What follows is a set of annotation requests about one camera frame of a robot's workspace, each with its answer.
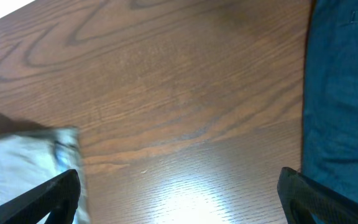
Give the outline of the khaki beige shorts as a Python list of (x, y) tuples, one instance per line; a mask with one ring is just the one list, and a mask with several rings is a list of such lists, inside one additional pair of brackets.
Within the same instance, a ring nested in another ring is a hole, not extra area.
[(68, 169), (77, 171), (81, 185), (74, 222), (89, 223), (78, 130), (64, 127), (0, 134), (0, 205)]

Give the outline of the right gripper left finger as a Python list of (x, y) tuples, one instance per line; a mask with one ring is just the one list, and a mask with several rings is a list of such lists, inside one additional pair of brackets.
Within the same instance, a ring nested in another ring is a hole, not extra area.
[(72, 224), (81, 193), (78, 173), (69, 169), (0, 205), (0, 224)]

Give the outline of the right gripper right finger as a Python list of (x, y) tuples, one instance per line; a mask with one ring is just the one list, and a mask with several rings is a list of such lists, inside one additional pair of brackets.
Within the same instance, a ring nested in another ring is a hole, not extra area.
[(281, 169), (277, 192), (288, 223), (358, 223), (358, 203), (290, 167)]

